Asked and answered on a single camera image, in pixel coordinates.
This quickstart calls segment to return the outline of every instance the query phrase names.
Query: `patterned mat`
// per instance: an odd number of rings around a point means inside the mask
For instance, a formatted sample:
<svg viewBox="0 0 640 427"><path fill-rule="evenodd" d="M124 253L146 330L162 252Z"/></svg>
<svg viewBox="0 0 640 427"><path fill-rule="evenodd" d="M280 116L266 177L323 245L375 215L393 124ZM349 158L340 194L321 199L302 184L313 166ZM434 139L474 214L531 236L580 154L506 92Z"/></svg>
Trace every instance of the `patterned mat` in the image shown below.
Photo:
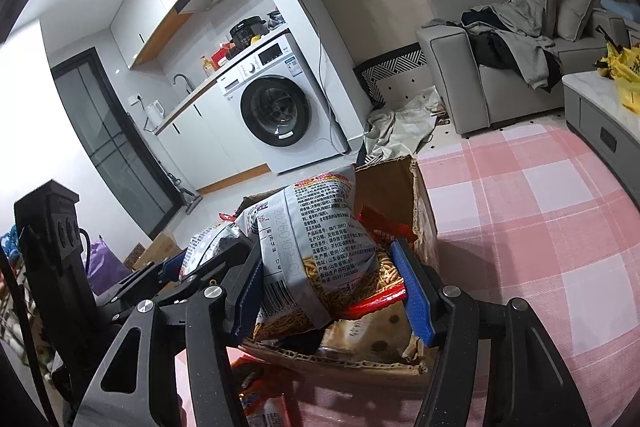
<svg viewBox="0 0 640 427"><path fill-rule="evenodd" d="M418 160L445 282L476 299L527 299L593 426L611 425L640 385L640 214L618 181L574 134L539 124ZM487 347L469 425L482 422Z"/></svg>

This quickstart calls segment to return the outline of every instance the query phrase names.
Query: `drawer handle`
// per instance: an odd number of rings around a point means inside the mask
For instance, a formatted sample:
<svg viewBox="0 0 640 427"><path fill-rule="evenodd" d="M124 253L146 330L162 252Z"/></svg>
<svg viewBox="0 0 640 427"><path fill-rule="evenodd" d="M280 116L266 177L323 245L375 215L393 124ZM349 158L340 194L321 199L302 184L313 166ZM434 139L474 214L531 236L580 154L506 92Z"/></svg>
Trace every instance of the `drawer handle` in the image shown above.
<svg viewBox="0 0 640 427"><path fill-rule="evenodd" d="M611 152L616 151L616 147L618 147L618 140L616 140L613 135L607 131L604 127L600 128L600 139L602 143L611 149Z"/></svg>

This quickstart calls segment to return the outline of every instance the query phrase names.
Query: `white kettle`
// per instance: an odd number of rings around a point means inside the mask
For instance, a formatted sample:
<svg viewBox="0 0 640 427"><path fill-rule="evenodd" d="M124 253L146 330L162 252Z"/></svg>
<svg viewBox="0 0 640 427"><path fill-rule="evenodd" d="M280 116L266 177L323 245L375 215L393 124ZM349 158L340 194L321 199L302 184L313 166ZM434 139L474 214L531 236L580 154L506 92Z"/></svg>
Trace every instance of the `white kettle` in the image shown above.
<svg viewBox="0 0 640 427"><path fill-rule="evenodd" d="M164 120L164 107L156 100L145 107L146 117L151 123L151 127L155 130Z"/></svg>

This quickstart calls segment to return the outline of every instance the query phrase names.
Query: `faucet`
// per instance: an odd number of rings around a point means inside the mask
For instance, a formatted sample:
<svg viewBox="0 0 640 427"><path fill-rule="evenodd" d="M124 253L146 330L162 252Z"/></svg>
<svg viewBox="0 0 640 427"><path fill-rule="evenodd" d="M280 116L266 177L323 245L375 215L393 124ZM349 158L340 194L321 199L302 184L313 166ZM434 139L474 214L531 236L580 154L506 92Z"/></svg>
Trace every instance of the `faucet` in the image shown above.
<svg viewBox="0 0 640 427"><path fill-rule="evenodd" d="M182 73L178 73L174 76L174 86L175 86L175 79L178 78L179 76L183 77L185 83L187 84L187 94L192 93L195 87L193 87L193 84L191 84L191 81Z"/></svg>

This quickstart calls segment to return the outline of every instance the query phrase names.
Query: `yellow plastic bag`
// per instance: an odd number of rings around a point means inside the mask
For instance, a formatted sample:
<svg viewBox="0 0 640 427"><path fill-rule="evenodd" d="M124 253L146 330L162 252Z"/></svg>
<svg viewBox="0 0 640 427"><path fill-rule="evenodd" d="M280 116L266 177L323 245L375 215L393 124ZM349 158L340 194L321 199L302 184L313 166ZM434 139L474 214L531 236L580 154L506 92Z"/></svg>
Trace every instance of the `yellow plastic bag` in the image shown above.
<svg viewBox="0 0 640 427"><path fill-rule="evenodd" d="M607 56L596 62L601 76L612 78L618 89L620 103L640 114L640 48L616 45L601 26L596 31L607 39Z"/></svg>

